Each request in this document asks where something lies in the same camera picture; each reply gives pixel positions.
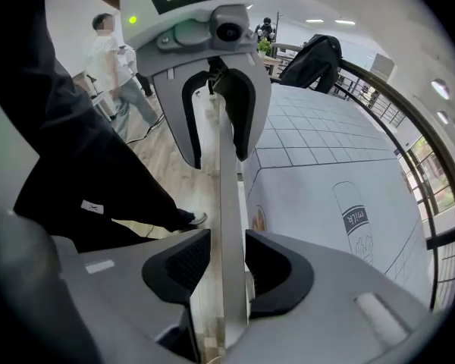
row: table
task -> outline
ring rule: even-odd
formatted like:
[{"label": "table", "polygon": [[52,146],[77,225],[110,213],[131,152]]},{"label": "table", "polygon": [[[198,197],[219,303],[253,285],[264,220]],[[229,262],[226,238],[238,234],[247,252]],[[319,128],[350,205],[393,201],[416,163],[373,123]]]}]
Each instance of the table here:
[{"label": "table", "polygon": [[276,58],[268,57],[267,55],[260,55],[259,57],[262,59],[265,66],[273,67],[271,70],[271,75],[274,75],[273,72],[278,70],[278,66],[280,66],[281,61]]}]

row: white shirt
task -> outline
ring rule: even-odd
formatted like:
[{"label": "white shirt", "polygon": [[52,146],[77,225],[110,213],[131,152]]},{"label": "white shirt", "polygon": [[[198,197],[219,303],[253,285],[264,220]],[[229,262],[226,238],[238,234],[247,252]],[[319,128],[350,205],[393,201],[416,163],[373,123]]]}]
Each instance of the white shirt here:
[{"label": "white shirt", "polygon": [[127,64],[131,64],[130,69],[134,74],[138,73],[137,69],[137,54],[130,46],[126,46],[124,49],[124,57],[127,60]]},{"label": "white shirt", "polygon": [[113,36],[97,36],[86,51],[86,72],[98,80],[100,88],[109,92],[115,88],[115,79],[110,73],[108,59],[109,52],[115,52],[115,68],[118,75],[118,86],[123,86],[133,76],[128,66],[121,63],[118,55],[120,50]]}]

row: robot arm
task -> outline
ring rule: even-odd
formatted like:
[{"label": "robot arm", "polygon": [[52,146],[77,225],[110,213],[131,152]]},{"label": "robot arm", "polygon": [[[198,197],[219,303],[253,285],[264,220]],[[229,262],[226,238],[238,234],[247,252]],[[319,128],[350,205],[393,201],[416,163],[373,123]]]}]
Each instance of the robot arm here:
[{"label": "robot arm", "polygon": [[152,76],[165,118],[185,161],[200,168],[192,95],[206,84],[226,100],[239,160],[256,145],[271,84],[256,54],[242,0],[121,0],[124,41],[136,48],[139,73]]}]

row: potted plant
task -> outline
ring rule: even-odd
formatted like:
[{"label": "potted plant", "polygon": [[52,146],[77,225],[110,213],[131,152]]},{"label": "potted plant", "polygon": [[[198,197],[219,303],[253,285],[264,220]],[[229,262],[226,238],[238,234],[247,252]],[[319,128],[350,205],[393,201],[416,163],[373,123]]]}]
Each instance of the potted plant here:
[{"label": "potted plant", "polygon": [[266,38],[261,38],[261,40],[258,43],[258,54],[260,56],[265,56],[267,52],[271,51],[272,47],[273,46]]}]

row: window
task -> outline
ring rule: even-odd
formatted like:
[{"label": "window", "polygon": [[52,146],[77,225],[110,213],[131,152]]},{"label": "window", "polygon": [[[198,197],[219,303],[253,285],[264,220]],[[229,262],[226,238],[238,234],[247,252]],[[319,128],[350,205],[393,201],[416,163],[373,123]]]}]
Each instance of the window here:
[{"label": "window", "polygon": [[442,213],[454,206],[455,199],[449,186],[447,176],[424,137],[421,137],[413,147],[408,150],[408,156],[410,161],[414,164],[417,174],[411,172],[402,156],[399,157],[399,161],[406,173],[409,185],[413,190],[422,220],[428,218],[428,213],[423,202],[424,193],[419,189],[415,175],[418,176],[425,192],[428,194],[428,202],[433,215]]}]

